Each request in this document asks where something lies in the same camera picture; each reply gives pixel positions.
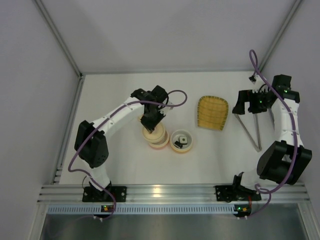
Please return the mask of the cream lid pink label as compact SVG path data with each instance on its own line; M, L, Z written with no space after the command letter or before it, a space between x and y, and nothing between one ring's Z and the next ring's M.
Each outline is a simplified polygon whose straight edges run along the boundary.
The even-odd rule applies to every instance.
M166 128L160 122L152 132L149 132L146 128L142 128L142 135L144 139L149 143L158 143L160 142L166 134Z

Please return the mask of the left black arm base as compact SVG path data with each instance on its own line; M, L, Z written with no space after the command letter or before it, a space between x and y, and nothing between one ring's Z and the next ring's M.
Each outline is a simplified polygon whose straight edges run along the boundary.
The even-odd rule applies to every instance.
M127 187L111 186L108 191L118 203L126 202ZM83 190L82 202L84 203L112 203L112 197L104 190L98 190L93 186L86 186Z

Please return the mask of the metal tongs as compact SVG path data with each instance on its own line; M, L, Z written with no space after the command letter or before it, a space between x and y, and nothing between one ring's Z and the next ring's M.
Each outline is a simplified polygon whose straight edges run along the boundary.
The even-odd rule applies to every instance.
M261 132L259 126L259 119L257 114L253 114L253 123L254 128L248 128L247 124L242 120L239 114L233 114L235 118L240 123L242 129L244 130L245 134L247 135L250 143L252 144L253 148L257 153L262 151L262 139L261 139Z

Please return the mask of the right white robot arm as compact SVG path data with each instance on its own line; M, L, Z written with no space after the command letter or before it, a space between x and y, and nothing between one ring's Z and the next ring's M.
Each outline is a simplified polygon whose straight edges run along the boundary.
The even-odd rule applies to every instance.
M298 109L300 94L291 89L291 76L274 76L271 88L240 90L232 113L239 118L246 112L253 115L271 110L275 140L257 163L262 180L294 185L312 159L299 133Z

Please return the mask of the green sushi roll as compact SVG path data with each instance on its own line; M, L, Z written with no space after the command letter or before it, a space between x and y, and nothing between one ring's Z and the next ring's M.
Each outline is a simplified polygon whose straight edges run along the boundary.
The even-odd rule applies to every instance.
M186 135L181 135L181 136L179 136L178 141L182 145L187 145L188 144L188 137Z

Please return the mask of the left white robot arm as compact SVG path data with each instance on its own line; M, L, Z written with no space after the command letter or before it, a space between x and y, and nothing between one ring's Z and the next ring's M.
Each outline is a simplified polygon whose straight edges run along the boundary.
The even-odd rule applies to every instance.
M112 186L105 169L109 157L108 140L137 118L146 140L152 144L161 142L166 135L161 121L169 110L168 104L169 94L159 85L148 91L139 88L117 109L95 121L84 120L79 124L74 144L75 157L84 162L83 173L89 177L89 186L94 193L102 195Z

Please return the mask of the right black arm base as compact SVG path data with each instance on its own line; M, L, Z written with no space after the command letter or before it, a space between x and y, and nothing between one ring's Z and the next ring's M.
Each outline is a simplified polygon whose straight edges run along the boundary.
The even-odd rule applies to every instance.
M235 201L261 201L260 193L246 188L244 186L233 185L216 185L215 187L216 200L218 202L235 202Z

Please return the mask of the salmon sushi roll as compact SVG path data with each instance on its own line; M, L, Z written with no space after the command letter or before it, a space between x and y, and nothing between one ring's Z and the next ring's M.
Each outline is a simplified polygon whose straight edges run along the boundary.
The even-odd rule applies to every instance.
M182 149L183 148L183 144L181 144L179 141L175 141L174 142L174 145L179 148L179 149Z

